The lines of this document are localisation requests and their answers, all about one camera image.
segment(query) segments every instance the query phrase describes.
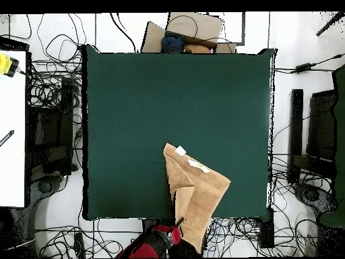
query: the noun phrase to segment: green table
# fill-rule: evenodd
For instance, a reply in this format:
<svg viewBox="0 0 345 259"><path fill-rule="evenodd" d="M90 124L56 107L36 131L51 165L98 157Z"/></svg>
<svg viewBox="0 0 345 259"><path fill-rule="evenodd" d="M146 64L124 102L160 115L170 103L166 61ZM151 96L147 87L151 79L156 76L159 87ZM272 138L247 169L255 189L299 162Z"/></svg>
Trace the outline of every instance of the green table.
<svg viewBox="0 0 345 259"><path fill-rule="evenodd" d="M82 54L87 219L171 217L167 142L231 180L214 217L266 216L273 50Z"/></svg>

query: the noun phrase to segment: cardboard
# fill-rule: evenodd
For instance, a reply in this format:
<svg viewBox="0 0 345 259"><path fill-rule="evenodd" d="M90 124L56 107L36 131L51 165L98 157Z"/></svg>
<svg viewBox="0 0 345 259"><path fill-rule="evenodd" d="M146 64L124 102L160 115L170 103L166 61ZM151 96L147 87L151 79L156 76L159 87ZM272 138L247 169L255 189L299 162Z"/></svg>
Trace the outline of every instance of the cardboard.
<svg viewBox="0 0 345 259"><path fill-rule="evenodd" d="M236 53L237 43L235 42L219 42L217 44L216 53Z"/></svg>
<svg viewBox="0 0 345 259"><path fill-rule="evenodd" d="M165 31L184 35L186 45L195 44L215 49L222 25L223 20L220 18L193 12L171 12L166 30L152 22L148 22L142 53L160 53L162 49L161 40L165 35Z"/></svg>

